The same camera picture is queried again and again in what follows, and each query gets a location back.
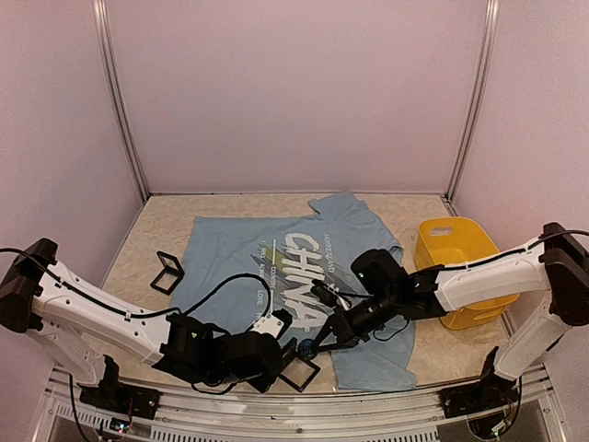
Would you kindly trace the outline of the blue brooch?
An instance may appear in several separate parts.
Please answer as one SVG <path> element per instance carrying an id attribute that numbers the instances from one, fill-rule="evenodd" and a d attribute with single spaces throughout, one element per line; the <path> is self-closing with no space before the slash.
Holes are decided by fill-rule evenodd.
<path id="1" fill-rule="evenodd" d="M 298 344 L 297 357 L 303 361 L 311 361 L 317 355 L 316 347 L 312 339 L 304 339 Z"/>

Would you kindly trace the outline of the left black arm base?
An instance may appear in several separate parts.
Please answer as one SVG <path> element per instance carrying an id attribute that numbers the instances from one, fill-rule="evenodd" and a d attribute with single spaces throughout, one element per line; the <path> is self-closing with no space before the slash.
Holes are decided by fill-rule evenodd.
<path id="1" fill-rule="evenodd" d="M 105 370 L 96 387 L 82 387 L 79 400 L 101 410 L 154 420 L 161 392 L 120 382 L 119 366 L 104 356 Z"/>

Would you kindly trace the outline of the light blue printed t-shirt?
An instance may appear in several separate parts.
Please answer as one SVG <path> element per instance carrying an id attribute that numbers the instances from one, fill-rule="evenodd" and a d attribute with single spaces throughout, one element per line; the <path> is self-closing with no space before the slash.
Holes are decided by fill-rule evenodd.
<path id="1" fill-rule="evenodd" d="M 357 304 L 367 293 L 352 262 L 371 249 L 401 262 L 403 249 L 381 218 L 350 193 L 308 204 L 312 215 L 299 217 L 196 217 L 172 306 L 187 310 L 210 295 L 193 317 L 238 333 L 271 302 L 293 317 L 285 341 L 314 338 L 332 310 L 312 294 L 313 281 Z"/>

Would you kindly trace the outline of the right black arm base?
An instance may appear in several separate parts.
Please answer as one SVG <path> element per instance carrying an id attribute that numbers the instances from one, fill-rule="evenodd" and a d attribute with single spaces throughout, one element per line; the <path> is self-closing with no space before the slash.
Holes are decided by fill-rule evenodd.
<path id="1" fill-rule="evenodd" d="M 488 353 L 476 381 L 439 391 L 445 418 L 479 413 L 521 401 L 521 389 L 515 385 L 531 361 L 509 355 L 499 357 L 498 353 L 498 346 Z"/>

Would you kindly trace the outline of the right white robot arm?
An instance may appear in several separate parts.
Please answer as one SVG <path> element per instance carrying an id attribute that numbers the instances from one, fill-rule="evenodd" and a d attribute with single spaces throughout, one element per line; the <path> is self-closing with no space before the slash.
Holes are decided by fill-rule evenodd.
<path id="1" fill-rule="evenodd" d="M 337 304 L 335 293 L 314 281 L 312 292 L 333 308 L 308 346 L 311 354 L 352 348 L 389 320 L 441 318 L 460 308 L 511 294 L 548 294 L 510 340 L 487 358 L 470 399 L 489 409 L 523 372 L 574 327 L 588 323 L 588 251 L 580 230 L 558 223 L 513 249 L 459 264 L 438 264 L 408 273 L 386 250 L 364 252 L 352 273 L 368 297 L 350 309 Z"/>

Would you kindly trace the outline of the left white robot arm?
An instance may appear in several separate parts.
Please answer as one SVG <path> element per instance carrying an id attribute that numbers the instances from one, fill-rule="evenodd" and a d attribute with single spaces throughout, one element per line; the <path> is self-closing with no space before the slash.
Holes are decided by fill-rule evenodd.
<path id="1" fill-rule="evenodd" d="M 179 308 L 149 310 L 110 295 L 58 261 L 56 251 L 47 238 L 25 250 L 8 249 L 15 259 L 1 282 L 1 325 L 44 342 L 109 409 L 122 408 L 128 388 L 106 373 L 109 359 L 93 351 L 83 334 L 192 386 L 247 382 L 265 392 L 288 364 L 279 343 L 290 325 L 283 309 L 265 311 L 233 334 Z"/>

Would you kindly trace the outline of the black brooch case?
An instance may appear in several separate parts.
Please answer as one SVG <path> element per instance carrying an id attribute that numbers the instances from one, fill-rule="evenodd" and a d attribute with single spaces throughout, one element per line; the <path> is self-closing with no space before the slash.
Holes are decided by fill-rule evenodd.
<path id="1" fill-rule="evenodd" d="M 296 338 L 291 338 L 285 346 L 293 346 L 294 360 L 286 367 L 279 376 L 279 379 L 288 385 L 291 389 L 302 393 L 316 378 L 320 367 L 314 362 L 303 361 L 297 357 L 297 347 L 300 342 Z"/>
<path id="2" fill-rule="evenodd" d="M 176 256 L 162 250 L 158 250 L 156 256 L 162 264 L 162 270 L 150 283 L 150 287 L 166 296 L 171 296 L 184 279 L 185 271 Z"/>

